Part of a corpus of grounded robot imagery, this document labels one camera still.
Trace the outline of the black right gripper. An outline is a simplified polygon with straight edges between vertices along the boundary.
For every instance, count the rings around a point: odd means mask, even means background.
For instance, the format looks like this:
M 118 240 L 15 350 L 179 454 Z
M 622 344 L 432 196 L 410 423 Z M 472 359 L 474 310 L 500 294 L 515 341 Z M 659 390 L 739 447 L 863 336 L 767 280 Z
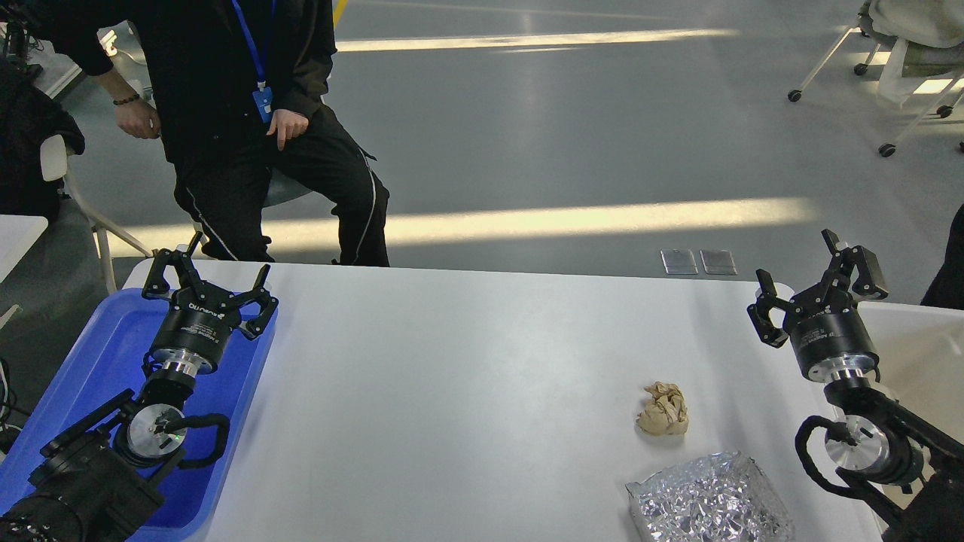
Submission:
M 805 291 L 790 300 L 778 296 L 772 275 L 757 269 L 756 302 L 747 313 L 758 339 L 780 348 L 791 340 L 801 375 L 829 383 L 840 373 L 875 373 L 880 357 L 857 312 L 859 301 L 889 297 L 877 254 L 863 245 L 851 247 L 833 230 L 822 230 L 831 261 L 822 276 L 825 293 Z M 782 327 L 770 313 L 784 312 Z

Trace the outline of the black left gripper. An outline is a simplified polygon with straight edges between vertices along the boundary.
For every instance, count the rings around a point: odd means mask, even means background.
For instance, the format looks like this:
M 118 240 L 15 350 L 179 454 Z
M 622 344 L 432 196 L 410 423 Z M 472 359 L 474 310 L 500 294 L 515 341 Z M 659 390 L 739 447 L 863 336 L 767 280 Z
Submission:
M 268 263 L 262 265 L 250 291 L 235 293 L 205 285 L 192 258 L 202 238 L 203 231 L 196 231 L 186 249 L 159 250 L 151 262 L 142 298 L 168 299 L 171 306 L 145 354 L 148 375 L 178 364 L 189 366 L 190 375 L 214 373 L 233 331 L 241 330 L 246 339 L 255 340 L 278 309 L 279 299 L 266 285 L 271 269 Z M 168 267 L 178 276 L 180 288 L 175 294 L 166 280 Z M 251 304 L 258 306 L 259 312 L 252 319 L 241 319 L 241 309 Z

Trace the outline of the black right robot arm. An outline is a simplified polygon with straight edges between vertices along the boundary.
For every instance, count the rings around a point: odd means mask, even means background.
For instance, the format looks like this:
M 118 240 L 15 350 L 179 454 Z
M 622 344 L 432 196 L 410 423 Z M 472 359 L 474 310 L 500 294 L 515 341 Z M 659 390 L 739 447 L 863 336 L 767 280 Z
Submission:
M 961 442 L 912 413 L 868 378 L 880 358 L 858 305 L 888 296 L 877 255 L 832 230 L 822 278 L 783 299 L 764 269 L 747 313 L 758 339 L 791 344 L 801 375 L 822 385 L 836 419 L 809 416 L 795 435 L 807 476 L 824 491 L 863 501 L 885 522 L 884 541 L 960 541 Z

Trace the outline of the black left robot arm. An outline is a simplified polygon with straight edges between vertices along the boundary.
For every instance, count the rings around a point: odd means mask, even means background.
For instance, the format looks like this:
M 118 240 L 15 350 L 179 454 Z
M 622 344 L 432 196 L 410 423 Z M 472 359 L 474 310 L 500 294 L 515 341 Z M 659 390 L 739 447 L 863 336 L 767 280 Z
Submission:
M 185 541 L 212 515 L 279 300 L 164 249 L 94 312 L 2 463 L 4 541 Z

